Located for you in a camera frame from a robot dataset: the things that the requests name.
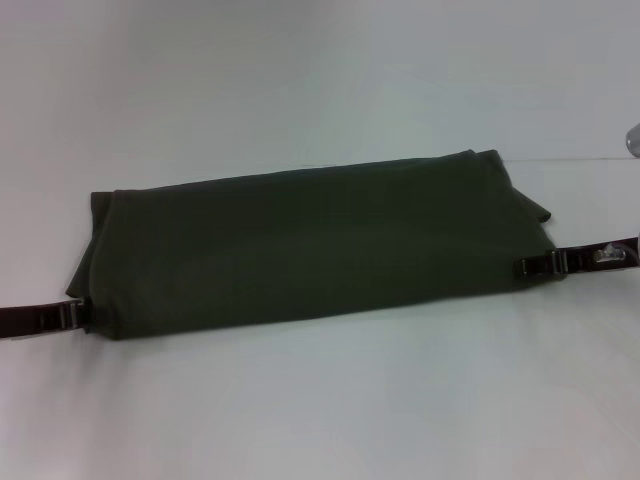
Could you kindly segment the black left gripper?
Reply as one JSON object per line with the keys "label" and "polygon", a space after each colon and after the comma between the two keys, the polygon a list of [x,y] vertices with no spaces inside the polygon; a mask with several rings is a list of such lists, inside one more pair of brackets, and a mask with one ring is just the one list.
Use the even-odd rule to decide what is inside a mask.
{"label": "black left gripper", "polygon": [[91,307],[52,307],[45,311],[43,306],[2,308],[0,338],[6,340],[42,333],[87,330],[93,313]]}

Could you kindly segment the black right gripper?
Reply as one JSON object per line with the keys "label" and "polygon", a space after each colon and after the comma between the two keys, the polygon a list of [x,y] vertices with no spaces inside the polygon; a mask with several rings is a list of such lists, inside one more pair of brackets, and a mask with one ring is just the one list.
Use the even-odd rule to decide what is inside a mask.
{"label": "black right gripper", "polygon": [[610,241],[565,250],[554,249],[543,255],[525,257],[514,261],[512,270],[515,278],[526,279],[638,267],[637,241]]}

